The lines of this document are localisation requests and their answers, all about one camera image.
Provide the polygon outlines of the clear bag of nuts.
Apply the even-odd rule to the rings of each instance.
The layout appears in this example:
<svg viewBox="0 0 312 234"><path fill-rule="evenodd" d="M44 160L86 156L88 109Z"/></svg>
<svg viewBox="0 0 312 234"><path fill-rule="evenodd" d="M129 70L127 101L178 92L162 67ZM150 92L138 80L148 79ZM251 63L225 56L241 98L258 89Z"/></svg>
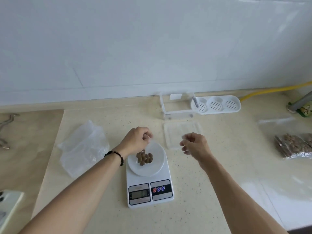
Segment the clear bag of nuts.
<svg viewBox="0 0 312 234"><path fill-rule="evenodd" d="M275 135L274 142L284 158L312 158L312 133Z"/></svg>

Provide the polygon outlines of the metal hook tool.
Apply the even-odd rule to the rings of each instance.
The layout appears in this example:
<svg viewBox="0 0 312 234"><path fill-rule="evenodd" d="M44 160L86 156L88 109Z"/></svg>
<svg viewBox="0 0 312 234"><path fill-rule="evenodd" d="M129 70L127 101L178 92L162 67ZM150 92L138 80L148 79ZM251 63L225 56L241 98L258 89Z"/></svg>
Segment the metal hook tool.
<svg viewBox="0 0 312 234"><path fill-rule="evenodd" d="M6 139L7 133L9 132L8 125L11 124L14 121L14 119L19 116L20 114L18 113L9 114L8 119L0 122L0 148L6 150L11 148L10 144Z"/></svg>

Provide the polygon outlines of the green nut packet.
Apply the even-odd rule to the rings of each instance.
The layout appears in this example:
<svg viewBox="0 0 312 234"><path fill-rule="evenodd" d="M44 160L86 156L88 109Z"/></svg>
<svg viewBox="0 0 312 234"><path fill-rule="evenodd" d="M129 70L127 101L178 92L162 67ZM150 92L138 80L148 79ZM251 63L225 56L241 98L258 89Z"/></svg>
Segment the green nut packet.
<svg viewBox="0 0 312 234"><path fill-rule="evenodd" d="M299 114L303 118L308 118L312 116L312 101L307 102L301 108L297 109L296 111L289 110L289 107L292 105L291 102L288 102L287 110L291 113Z"/></svg>

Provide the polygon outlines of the clear plastic bags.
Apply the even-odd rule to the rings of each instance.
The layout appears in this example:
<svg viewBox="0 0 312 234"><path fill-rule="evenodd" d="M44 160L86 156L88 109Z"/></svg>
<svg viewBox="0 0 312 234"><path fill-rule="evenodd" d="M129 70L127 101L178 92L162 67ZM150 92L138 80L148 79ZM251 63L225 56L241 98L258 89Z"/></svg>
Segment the clear plastic bags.
<svg viewBox="0 0 312 234"><path fill-rule="evenodd" d="M101 126L91 120L77 128L64 142L60 163L72 179L77 179L109 152L110 145Z"/></svg>

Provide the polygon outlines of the white round plate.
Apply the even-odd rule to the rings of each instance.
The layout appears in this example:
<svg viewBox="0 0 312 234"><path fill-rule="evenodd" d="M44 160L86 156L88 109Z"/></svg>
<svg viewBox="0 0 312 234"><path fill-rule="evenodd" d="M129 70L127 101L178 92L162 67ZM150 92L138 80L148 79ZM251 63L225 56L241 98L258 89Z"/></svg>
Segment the white round plate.
<svg viewBox="0 0 312 234"><path fill-rule="evenodd" d="M163 167L166 160L164 148L155 141L150 142L141 155L130 155L127 163L130 170L141 177L152 177Z"/></svg>

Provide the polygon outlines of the person's left hand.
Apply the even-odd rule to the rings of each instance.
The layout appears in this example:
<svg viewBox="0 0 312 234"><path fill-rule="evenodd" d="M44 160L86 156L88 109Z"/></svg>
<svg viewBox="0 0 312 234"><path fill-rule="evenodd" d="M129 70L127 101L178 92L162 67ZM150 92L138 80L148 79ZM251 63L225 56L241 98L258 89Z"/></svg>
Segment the person's left hand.
<svg viewBox="0 0 312 234"><path fill-rule="evenodd" d="M149 129L147 127L136 127L132 128L115 148L115 151L120 153L122 157L127 157L132 154L141 152L146 147L142 144L142 129Z"/></svg>

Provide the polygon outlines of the grey pipe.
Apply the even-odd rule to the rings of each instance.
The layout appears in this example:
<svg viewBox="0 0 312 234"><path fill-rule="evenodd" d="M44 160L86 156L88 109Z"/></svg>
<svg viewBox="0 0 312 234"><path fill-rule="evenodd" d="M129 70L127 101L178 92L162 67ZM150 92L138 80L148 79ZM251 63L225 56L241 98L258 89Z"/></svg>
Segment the grey pipe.
<svg viewBox="0 0 312 234"><path fill-rule="evenodd" d="M312 101L312 91L310 91L309 93L307 93L305 96L295 101L294 103L288 105L287 110L294 113L310 101Z"/></svg>

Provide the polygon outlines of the clear plastic lid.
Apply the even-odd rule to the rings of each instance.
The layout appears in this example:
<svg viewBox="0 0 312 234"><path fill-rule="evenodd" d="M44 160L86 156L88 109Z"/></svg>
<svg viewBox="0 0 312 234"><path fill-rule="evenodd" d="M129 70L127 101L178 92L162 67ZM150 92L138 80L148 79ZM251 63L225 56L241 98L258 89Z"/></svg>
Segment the clear plastic lid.
<svg viewBox="0 0 312 234"><path fill-rule="evenodd" d="M188 133L202 134L202 128L196 121L172 121L163 124L167 148L170 150L180 149L182 137Z"/></svg>

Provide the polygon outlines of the person's left forearm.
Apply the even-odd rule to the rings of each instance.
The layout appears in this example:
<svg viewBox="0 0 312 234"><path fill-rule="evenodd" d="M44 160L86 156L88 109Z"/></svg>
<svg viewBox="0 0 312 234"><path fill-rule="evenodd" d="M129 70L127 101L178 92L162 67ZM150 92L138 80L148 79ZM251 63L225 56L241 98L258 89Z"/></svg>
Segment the person's left forearm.
<svg viewBox="0 0 312 234"><path fill-rule="evenodd" d="M114 148L113 153L60 192L18 234L82 234L119 169L121 157Z"/></svg>

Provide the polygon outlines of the white smartphone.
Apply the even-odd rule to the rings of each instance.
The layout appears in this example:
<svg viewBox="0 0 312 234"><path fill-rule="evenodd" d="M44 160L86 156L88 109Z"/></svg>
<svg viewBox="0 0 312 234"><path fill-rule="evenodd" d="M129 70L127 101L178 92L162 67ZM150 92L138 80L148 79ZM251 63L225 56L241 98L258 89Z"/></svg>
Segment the white smartphone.
<svg viewBox="0 0 312 234"><path fill-rule="evenodd" d="M23 196L24 192L20 191L0 191L0 234L3 233Z"/></svg>

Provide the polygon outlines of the clear acrylic box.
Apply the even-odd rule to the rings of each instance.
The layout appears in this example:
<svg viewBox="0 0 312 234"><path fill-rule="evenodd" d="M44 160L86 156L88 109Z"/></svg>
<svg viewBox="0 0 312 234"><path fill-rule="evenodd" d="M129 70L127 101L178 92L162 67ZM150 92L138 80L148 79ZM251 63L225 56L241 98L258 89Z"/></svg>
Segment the clear acrylic box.
<svg viewBox="0 0 312 234"><path fill-rule="evenodd" d="M159 98L164 120L193 118L196 114L191 107L195 98L193 92L160 93Z"/></svg>

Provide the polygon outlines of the person's right forearm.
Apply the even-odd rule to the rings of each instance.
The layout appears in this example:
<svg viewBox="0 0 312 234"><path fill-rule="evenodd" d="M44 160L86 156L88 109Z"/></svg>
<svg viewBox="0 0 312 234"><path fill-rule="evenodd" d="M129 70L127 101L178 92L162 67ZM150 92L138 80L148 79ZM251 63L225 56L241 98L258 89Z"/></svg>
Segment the person's right forearm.
<svg viewBox="0 0 312 234"><path fill-rule="evenodd" d="M216 193L231 234L288 234L210 153L198 159Z"/></svg>

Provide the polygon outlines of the white perforated holder tray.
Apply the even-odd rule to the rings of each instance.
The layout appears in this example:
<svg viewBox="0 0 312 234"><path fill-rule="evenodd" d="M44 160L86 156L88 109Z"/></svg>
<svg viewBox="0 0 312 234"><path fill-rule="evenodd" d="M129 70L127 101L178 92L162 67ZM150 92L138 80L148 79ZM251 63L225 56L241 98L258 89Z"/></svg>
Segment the white perforated holder tray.
<svg viewBox="0 0 312 234"><path fill-rule="evenodd" d="M191 108L200 115L236 113L241 110L239 98L233 95L196 97L198 107L191 101Z"/></svg>

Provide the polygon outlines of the white digital kitchen scale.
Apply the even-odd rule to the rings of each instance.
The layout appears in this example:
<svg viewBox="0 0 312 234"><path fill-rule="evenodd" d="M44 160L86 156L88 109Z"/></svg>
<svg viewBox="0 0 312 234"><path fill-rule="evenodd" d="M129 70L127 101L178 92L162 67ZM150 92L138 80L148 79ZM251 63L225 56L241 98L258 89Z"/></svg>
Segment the white digital kitchen scale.
<svg viewBox="0 0 312 234"><path fill-rule="evenodd" d="M126 181L129 208L161 204L173 201L175 198L167 158L159 172L151 177L138 176L131 170L129 162L127 162Z"/></svg>

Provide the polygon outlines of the person's right hand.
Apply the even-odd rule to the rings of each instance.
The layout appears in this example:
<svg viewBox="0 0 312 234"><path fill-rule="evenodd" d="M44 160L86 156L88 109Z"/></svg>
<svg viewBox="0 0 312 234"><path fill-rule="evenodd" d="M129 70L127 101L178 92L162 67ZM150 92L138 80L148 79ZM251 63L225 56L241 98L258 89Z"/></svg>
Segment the person's right hand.
<svg viewBox="0 0 312 234"><path fill-rule="evenodd" d="M195 134L195 142L193 150L194 153L191 156L195 158L200 164L213 158L212 152L209 148L206 138L198 133L190 133L190 134Z"/></svg>

